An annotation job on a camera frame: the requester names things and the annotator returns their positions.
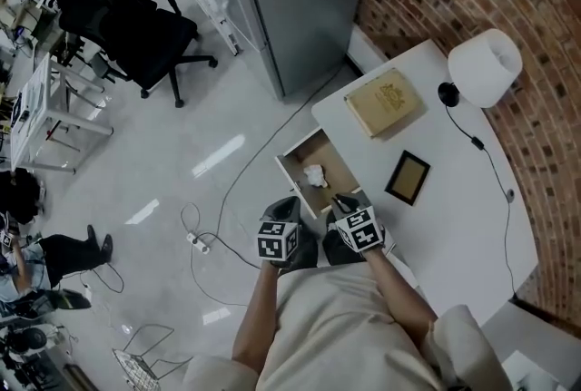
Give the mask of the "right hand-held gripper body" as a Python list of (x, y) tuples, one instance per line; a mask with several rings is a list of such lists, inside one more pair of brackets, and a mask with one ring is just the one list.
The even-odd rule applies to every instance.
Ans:
[(331, 210), (326, 217), (327, 233), (322, 247), (331, 266), (360, 263), (369, 249), (382, 249), (385, 228), (376, 219), (372, 206), (337, 220)]

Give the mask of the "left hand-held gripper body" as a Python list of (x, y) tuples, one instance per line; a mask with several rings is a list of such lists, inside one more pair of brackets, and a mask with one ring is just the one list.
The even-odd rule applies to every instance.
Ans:
[(257, 233), (259, 258), (280, 270), (279, 275), (317, 266), (317, 235), (303, 222), (263, 216)]

